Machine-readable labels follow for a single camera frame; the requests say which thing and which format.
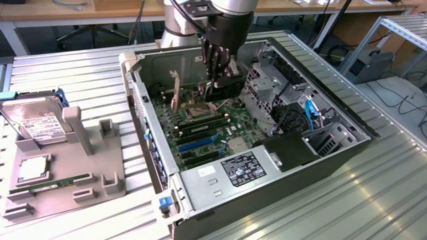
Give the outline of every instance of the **office chair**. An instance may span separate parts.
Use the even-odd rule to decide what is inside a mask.
[[[58,44],[59,49],[66,50],[67,49],[67,44],[65,43],[65,41],[71,39],[73,37],[86,33],[86,32],[91,32],[91,35],[93,35],[93,48],[94,49],[97,48],[98,32],[107,33],[107,34],[114,35],[114,36],[125,39],[126,41],[129,41],[129,36],[117,31],[119,29],[117,23],[113,24],[113,30],[105,28],[103,26],[106,26],[106,25],[107,24],[90,24],[90,25],[87,25],[85,27],[79,27],[79,25],[75,25],[74,26],[74,31],[71,33],[69,33],[67,35],[57,38],[57,44]]]
[[[275,23],[275,19],[277,18],[283,18],[287,22],[289,22],[289,19],[287,18],[285,18],[283,16],[274,16],[274,18],[271,19],[271,20],[269,20],[269,24],[270,25],[274,25],[274,23]],[[290,20],[297,20],[297,26],[295,26],[295,30],[299,30],[301,29],[301,24],[302,24],[302,22],[305,21],[305,15],[299,15],[298,17],[295,17],[295,18],[290,18]]]

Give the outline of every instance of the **motherboard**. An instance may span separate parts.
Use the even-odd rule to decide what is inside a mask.
[[[182,86],[179,106],[173,109],[174,93],[162,87],[153,98],[167,143],[182,171],[241,153],[267,135],[247,111],[242,95],[205,102],[205,83]]]

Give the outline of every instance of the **green circuit board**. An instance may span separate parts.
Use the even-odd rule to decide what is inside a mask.
[[[199,105],[206,107],[207,105],[203,97],[201,95],[193,94],[194,86],[194,84],[183,86],[181,105],[177,113],[174,113],[173,111],[171,104],[167,104],[162,97],[153,98],[153,105],[163,128],[167,143],[175,158],[177,165],[182,171],[186,171],[209,162],[234,155],[242,148],[237,147],[233,149],[231,145],[229,144],[230,140],[234,140],[233,142],[237,142],[238,138],[239,142],[245,141],[246,146],[251,148],[257,141],[266,138],[266,135],[258,124],[254,122],[254,118],[245,108],[242,99],[239,97],[230,98],[226,103],[225,100],[213,102],[210,105],[214,108],[205,108],[202,110],[201,108],[197,108],[190,110],[189,107],[191,106]],[[207,128],[202,132],[207,135],[207,137],[202,139],[209,139],[210,137],[215,136],[214,143],[179,152],[181,146],[195,143],[201,141],[201,139],[190,143],[178,144],[178,142],[185,137],[181,136],[181,133],[177,130],[177,126],[193,123],[194,121],[203,121],[215,116],[221,117],[221,115],[225,116],[225,114],[229,114],[227,118],[230,120],[229,122],[223,120],[221,121],[223,121],[222,123],[225,123],[226,125],[215,128]],[[207,155],[211,155],[213,157],[197,162],[190,161],[193,159],[198,159],[198,157],[201,156]]]

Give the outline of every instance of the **hard drive label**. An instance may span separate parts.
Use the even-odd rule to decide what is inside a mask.
[[[22,120],[33,139],[37,141],[62,138],[66,136],[65,129],[57,116],[43,116]]]
[[[251,151],[222,161],[221,164],[227,172],[231,184],[235,187],[239,187],[267,175],[263,166]]]

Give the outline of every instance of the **white cylinder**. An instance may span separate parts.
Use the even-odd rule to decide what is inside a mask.
[[[215,8],[225,13],[242,15],[253,12],[259,0],[211,0]]]

